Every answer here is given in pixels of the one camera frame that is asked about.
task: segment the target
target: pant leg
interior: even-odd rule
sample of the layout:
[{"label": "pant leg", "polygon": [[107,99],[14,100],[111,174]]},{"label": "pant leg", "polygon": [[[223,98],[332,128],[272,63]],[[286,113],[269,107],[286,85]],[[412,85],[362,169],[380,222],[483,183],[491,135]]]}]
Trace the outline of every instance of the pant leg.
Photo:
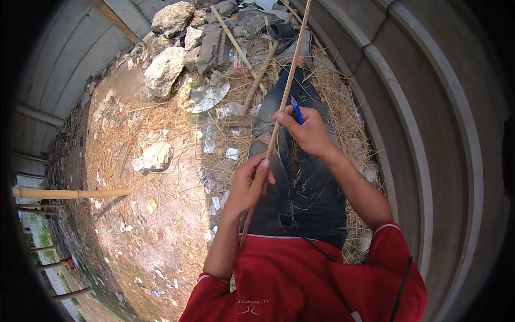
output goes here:
[{"label": "pant leg", "polygon": [[[279,110],[288,74],[289,67],[286,67],[286,69],[279,73],[279,80],[261,103],[261,109],[252,127],[252,139],[254,142],[250,146],[249,157],[268,149],[266,143],[256,141],[255,139],[260,135],[268,138],[271,137],[275,121],[271,121],[270,117]],[[290,93],[294,96],[298,96],[301,91],[298,80],[302,81],[302,77],[302,70],[296,70],[295,78],[297,81],[294,81],[290,90]],[[267,194],[262,195],[254,207],[249,233],[279,236],[286,235],[286,230],[281,224],[281,217],[293,216],[293,209],[287,199],[291,186],[291,135],[284,127],[281,127],[278,140],[271,142],[271,144],[277,144],[278,151],[270,159],[270,169],[274,174],[276,184],[268,185]],[[246,216],[247,214],[242,216],[240,231],[243,230]]]},{"label": "pant leg", "polygon": [[[304,82],[298,104],[315,108],[327,128],[328,135],[338,147],[336,132],[329,108],[320,100],[315,88]],[[297,156],[300,172],[288,199],[294,208],[294,216],[286,228],[288,234],[332,244],[341,249],[347,238],[346,199],[329,168],[320,160],[302,149]]]}]

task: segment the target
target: forearm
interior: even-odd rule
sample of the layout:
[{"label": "forearm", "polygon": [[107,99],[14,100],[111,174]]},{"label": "forearm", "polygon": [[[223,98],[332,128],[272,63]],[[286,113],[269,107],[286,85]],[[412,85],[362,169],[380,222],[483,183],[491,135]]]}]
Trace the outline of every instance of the forearm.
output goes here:
[{"label": "forearm", "polygon": [[218,231],[204,262],[204,273],[230,281],[238,251],[239,215],[222,213]]},{"label": "forearm", "polygon": [[321,160],[331,170],[354,211],[370,229],[393,221],[386,198],[359,174],[338,149],[331,150]]}]

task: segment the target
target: blue utility knife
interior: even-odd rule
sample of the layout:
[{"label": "blue utility knife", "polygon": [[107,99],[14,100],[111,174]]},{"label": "blue utility knife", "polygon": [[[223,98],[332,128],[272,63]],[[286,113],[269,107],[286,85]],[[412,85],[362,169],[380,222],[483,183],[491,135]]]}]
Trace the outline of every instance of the blue utility knife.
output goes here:
[{"label": "blue utility knife", "polygon": [[291,105],[293,106],[293,110],[295,111],[295,114],[297,115],[297,120],[299,121],[299,124],[304,124],[304,120],[302,119],[302,114],[300,113],[300,108],[293,96],[291,96]]}]

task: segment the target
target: foot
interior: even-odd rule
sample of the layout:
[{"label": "foot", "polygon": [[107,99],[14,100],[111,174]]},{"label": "foot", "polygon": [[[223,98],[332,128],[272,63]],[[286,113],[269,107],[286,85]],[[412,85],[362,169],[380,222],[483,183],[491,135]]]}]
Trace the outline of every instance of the foot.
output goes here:
[{"label": "foot", "polygon": [[[295,48],[297,47],[298,39],[293,40],[292,42],[287,43],[287,48],[282,51],[279,55],[276,56],[277,62],[281,65],[285,65],[286,63],[293,60],[293,55],[295,54]],[[314,43],[314,37],[311,30],[306,29],[304,33],[304,38],[302,39],[302,44],[300,47],[300,58],[303,58],[305,63],[311,68],[313,67],[313,54],[311,53],[311,48]]]}]

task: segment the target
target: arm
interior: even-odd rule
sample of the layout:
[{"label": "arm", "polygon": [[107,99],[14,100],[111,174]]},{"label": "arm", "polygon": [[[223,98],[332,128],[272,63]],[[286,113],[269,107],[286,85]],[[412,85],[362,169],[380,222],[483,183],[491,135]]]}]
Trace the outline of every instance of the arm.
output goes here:
[{"label": "arm", "polygon": [[276,112],[272,120],[277,120],[286,127],[306,153],[320,159],[328,166],[363,222],[372,230],[384,222],[392,222],[390,205],[386,198],[365,180],[334,146],[317,110],[300,108],[304,119],[303,125],[298,124],[288,115],[291,111],[292,107],[289,105],[286,107],[286,113]]},{"label": "arm", "polygon": [[265,179],[268,178],[272,184],[276,182],[269,169],[270,161],[264,160],[265,157],[266,151],[257,154],[234,172],[231,193],[222,210],[218,231],[204,262],[204,273],[212,277],[231,280],[238,250],[239,219],[266,192],[268,183]]}]

